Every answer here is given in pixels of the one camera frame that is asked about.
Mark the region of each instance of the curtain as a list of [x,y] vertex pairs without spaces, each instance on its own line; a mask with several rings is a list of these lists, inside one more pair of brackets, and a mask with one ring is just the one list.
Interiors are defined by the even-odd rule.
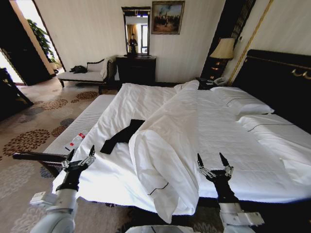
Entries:
[[[138,32],[137,32],[136,24],[127,24],[126,27],[127,27],[127,46],[128,46],[130,39],[132,38],[132,34],[135,35],[134,39],[136,39],[138,43]],[[135,46],[135,47],[136,47],[136,52],[139,53],[138,46]]]

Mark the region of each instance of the painting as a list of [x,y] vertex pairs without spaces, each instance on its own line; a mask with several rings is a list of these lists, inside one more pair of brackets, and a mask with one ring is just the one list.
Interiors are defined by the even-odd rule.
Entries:
[[180,34],[185,1],[152,2],[152,34]]

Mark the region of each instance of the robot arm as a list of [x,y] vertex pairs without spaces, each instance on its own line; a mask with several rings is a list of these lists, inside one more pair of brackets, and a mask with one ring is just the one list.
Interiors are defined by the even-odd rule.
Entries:
[[[63,158],[62,167],[66,172],[63,183],[58,186],[55,194],[46,192],[36,193],[30,204],[49,206],[47,215],[42,218],[30,231],[31,233],[72,233],[75,228],[74,217],[77,211],[76,194],[79,190],[79,178],[81,172],[86,170],[95,160],[94,146],[91,148],[89,156],[82,161],[70,162],[73,157],[72,151],[66,158]],[[19,153],[18,159],[33,160],[31,152]],[[59,157],[50,155],[49,160],[59,160]]]
[[225,167],[223,170],[210,171],[204,168],[199,154],[198,165],[199,172],[215,185],[218,193],[217,200],[220,206],[220,217],[224,228],[227,229],[225,232],[254,232],[249,226],[261,225],[264,221],[258,212],[246,213],[242,210],[239,199],[234,195],[228,183],[231,179],[233,167],[229,165],[228,161],[221,153],[219,153],[219,155]]

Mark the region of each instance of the headboard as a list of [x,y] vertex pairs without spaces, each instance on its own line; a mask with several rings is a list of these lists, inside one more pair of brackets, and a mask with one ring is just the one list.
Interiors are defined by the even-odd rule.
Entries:
[[250,50],[233,86],[311,133],[311,56]]

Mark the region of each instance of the sofa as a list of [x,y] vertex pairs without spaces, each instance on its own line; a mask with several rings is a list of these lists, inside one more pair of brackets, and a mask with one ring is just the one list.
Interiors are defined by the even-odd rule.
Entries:
[[104,58],[98,62],[87,62],[87,73],[64,72],[58,74],[57,77],[64,87],[64,81],[79,83],[98,83],[99,94],[102,93],[102,85],[113,83],[117,73],[116,56]]

